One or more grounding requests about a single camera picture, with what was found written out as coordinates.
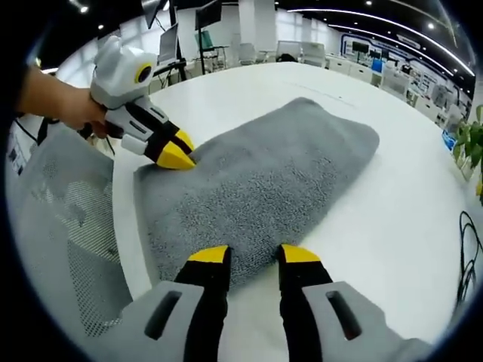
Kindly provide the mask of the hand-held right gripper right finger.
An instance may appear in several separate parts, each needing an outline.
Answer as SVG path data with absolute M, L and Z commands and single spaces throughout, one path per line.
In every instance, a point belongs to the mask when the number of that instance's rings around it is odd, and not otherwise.
M 332 281 L 309 250 L 280 245 L 278 273 L 291 361 L 424 361 L 429 356 L 428 343 L 389 328 L 381 308 L 348 283 Z

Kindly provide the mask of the person's left hand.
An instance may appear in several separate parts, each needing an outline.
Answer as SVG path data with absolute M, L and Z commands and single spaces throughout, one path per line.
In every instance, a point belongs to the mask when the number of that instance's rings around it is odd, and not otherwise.
M 106 139 L 109 134 L 106 113 L 107 108 L 93 100 L 88 89 L 81 88 L 66 95 L 51 117 L 73 130 L 82 130 L 90 125 L 98 138 Z

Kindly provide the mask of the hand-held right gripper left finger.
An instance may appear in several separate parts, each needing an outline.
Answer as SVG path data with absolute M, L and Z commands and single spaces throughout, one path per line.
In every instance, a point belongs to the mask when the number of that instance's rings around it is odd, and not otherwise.
M 162 281 L 123 312 L 119 333 L 129 361 L 216 361 L 231 272 L 231 249 L 192 254 L 173 281 Z

